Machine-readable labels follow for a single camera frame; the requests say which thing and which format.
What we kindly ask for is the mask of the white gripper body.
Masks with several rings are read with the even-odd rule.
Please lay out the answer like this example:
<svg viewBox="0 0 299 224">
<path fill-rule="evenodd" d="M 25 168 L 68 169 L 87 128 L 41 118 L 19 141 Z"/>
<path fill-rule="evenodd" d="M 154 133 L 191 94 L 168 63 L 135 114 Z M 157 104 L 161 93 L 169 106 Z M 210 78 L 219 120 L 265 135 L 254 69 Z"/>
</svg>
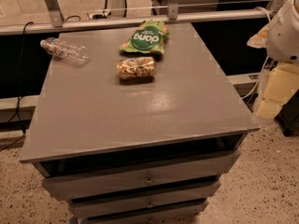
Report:
<svg viewBox="0 0 299 224">
<path fill-rule="evenodd" d="M 270 21 L 266 51 L 277 62 L 299 63 L 299 0 L 287 0 Z"/>
</svg>

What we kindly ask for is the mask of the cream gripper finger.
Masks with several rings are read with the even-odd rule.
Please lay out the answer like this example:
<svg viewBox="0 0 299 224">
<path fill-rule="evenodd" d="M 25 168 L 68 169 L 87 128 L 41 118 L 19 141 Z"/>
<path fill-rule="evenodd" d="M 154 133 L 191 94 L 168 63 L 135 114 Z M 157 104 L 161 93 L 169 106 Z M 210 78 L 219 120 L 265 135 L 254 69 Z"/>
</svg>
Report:
<svg viewBox="0 0 299 224">
<path fill-rule="evenodd" d="M 299 64 L 278 63 L 270 72 L 256 116 L 273 119 L 299 90 Z"/>
<path fill-rule="evenodd" d="M 266 24 L 257 34 L 248 40 L 247 45 L 256 49 L 266 48 L 268 31 L 269 25 Z"/>
</svg>

